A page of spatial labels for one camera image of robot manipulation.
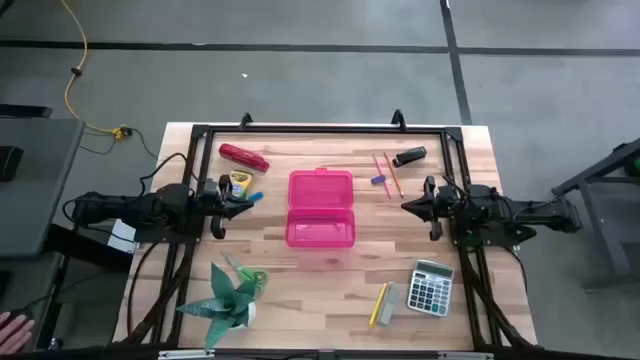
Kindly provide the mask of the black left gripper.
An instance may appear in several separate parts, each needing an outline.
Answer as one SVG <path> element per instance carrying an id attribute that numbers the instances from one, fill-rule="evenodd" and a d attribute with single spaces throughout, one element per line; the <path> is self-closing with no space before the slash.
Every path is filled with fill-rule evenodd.
<path id="1" fill-rule="evenodd" d="M 224 239 L 226 235 L 223 219 L 227 217 L 226 200 L 231 190 L 230 177 L 221 175 L 218 181 L 207 178 L 202 191 L 198 195 L 199 209 L 205 216 L 211 217 L 210 231 L 217 240 Z M 254 206 L 253 201 L 242 198 L 232 198 L 230 204 L 234 206 L 230 209 L 231 219 Z"/>

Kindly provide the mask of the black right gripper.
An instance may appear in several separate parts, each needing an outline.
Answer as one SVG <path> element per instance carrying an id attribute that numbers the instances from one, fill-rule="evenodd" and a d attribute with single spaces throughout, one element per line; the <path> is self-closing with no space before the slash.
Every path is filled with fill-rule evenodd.
<path id="1" fill-rule="evenodd" d="M 427 204 L 430 206 L 430 223 L 431 230 L 429 238 L 431 241 L 437 241 L 443 235 L 442 224 L 439 221 L 441 216 L 449 213 L 449 207 L 453 200 L 453 187 L 444 185 L 440 187 L 439 192 L 435 193 L 436 183 L 434 176 L 427 176 L 424 182 L 424 192 L 427 197 Z M 415 215 L 422 221 L 426 220 L 426 210 L 423 207 L 425 196 L 418 199 L 407 201 L 401 204 L 401 208 L 412 215 Z"/>

